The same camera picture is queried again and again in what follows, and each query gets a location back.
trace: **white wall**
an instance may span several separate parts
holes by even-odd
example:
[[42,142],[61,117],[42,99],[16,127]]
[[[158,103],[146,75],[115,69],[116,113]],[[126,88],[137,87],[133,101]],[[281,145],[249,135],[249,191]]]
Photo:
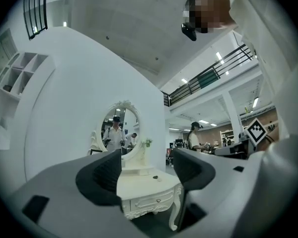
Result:
[[157,80],[157,74],[150,72],[149,70],[143,69],[139,66],[131,64],[137,71],[139,71],[143,76],[145,76],[151,83],[154,83]]
[[[143,116],[141,137],[153,140],[147,148],[150,162],[165,170],[163,94],[139,72],[94,40],[66,27],[39,34],[25,51],[50,54],[56,65],[28,126],[28,179],[47,167],[85,156],[90,133],[97,126],[95,118],[103,117],[111,105],[123,100],[129,100]],[[108,87],[104,78],[121,70],[125,78]]]
[[128,133],[134,133],[134,125],[136,125],[136,119],[137,118],[134,113],[126,109],[123,129],[127,129]]

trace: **staircase railing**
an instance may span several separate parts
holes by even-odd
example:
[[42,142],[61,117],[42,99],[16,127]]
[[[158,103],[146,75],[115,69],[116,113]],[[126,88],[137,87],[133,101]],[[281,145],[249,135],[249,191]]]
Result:
[[229,72],[237,66],[251,60],[253,60],[253,55],[249,48],[245,44],[241,45],[221,60],[203,70],[201,73],[189,80],[188,83],[182,85],[171,94],[163,92],[164,105],[170,107],[171,105],[219,80],[224,74],[229,74]]

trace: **white shirt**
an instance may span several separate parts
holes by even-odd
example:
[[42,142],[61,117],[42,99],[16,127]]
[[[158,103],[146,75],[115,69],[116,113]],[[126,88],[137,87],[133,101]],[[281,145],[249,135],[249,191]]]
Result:
[[200,146],[200,142],[198,137],[196,136],[196,134],[194,134],[193,132],[190,134],[189,136],[189,144],[190,144],[190,148],[193,149],[194,146]]
[[103,139],[106,138],[111,139],[106,147],[107,151],[114,151],[121,148],[120,141],[125,140],[125,133],[120,127],[117,130],[115,130],[113,127],[110,127],[109,131],[108,129],[105,130]]
[[127,148],[129,145],[130,145],[130,143],[131,143],[131,141],[132,141],[132,133],[128,133],[127,135],[126,135],[126,141],[125,141],[125,146],[124,146],[124,148]]
[[[284,124],[290,127],[298,118],[294,112],[291,116],[286,113],[281,116],[285,105],[278,106],[275,96],[282,96],[278,93],[293,72],[298,71],[298,33],[276,0],[230,0],[230,7],[229,13],[239,26],[237,32],[243,36],[242,41],[257,55],[277,108],[280,138],[285,138],[288,131]],[[288,95],[291,99],[296,97],[296,93],[288,92]]]

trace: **mirror frame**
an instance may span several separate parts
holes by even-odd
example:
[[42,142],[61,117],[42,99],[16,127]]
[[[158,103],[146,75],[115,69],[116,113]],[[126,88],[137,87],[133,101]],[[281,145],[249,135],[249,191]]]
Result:
[[143,130],[140,129],[140,126],[142,124],[142,121],[140,119],[141,116],[140,116],[138,110],[134,107],[134,105],[131,104],[131,102],[129,100],[125,100],[125,101],[122,101],[122,102],[115,103],[115,104],[111,105],[108,109],[105,110],[105,112],[102,114],[101,119],[98,121],[98,124],[97,124],[96,143],[97,143],[98,147],[103,152],[107,152],[107,149],[103,144],[103,140],[101,139],[101,128],[102,128],[102,125],[103,125],[103,122],[104,122],[104,118],[113,109],[129,109],[130,111],[132,111],[134,113],[134,115],[136,116],[136,118],[138,120],[138,126],[139,126],[138,144],[128,154],[122,156],[122,160],[129,160],[132,157],[134,157],[140,151],[140,149],[142,148],[142,141],[143,141],[143,138],[144,138],[143,133],[142,133]]

